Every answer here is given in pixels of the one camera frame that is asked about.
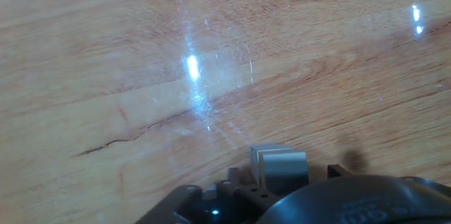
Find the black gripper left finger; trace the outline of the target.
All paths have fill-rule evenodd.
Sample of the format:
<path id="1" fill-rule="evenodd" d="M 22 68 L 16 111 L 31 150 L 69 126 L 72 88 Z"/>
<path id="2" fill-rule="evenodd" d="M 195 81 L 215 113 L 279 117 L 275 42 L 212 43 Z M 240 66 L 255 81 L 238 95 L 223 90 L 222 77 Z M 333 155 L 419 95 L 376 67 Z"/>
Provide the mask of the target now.
<path id="1" fill-rule="evenodd" d="M 176 187 L 136 224 L 256 223 L 281 197 L 244 183 L 244 178 L 243 170 L 229 168 L 226 179 L 206 190 L 198 185 Z"/>

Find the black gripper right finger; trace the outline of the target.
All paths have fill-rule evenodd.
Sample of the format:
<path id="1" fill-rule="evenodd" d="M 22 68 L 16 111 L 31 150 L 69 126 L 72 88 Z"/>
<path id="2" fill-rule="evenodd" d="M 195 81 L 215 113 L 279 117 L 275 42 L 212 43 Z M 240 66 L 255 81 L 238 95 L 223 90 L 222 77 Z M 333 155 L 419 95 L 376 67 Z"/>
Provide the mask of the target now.
<path id="1" fill-rule="evenodd" d="M 347 177 L 351 176 L 351 172 L 343 168 L 338 164 L 328 165 L 327 166 L 327 178 L 339 178 L 339 177 Z"/>

